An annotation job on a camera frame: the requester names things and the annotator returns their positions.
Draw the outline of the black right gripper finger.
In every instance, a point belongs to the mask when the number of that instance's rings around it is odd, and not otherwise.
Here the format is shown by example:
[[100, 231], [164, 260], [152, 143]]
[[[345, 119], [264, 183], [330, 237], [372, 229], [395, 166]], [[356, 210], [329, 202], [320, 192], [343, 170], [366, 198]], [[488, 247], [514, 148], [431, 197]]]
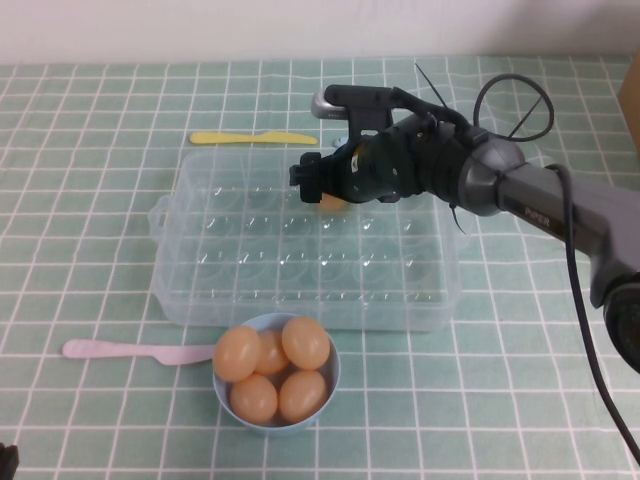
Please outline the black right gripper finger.
[[350, 155], [338, 150], [326, 156], [320, 152], [307, 152], [300, 158], [299, 170], [303, 173], [349, 173]]
[[337, 165], [293, 165], [289, 169], [289, 185], [299, 188], [304, 203], [320, 203], [324, 194], [344, 200], [344, 178]]

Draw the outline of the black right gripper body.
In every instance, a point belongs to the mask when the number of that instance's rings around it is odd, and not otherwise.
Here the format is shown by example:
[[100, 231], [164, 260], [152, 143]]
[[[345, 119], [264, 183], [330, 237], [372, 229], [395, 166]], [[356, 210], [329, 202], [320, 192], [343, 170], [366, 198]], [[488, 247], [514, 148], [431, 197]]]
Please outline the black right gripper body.
[[349, 141], [324, 158], [324, 192], [352, 204], [394, 203], [426, 192], [429, 161], [438, 125], [409, 116], [358, 141]]

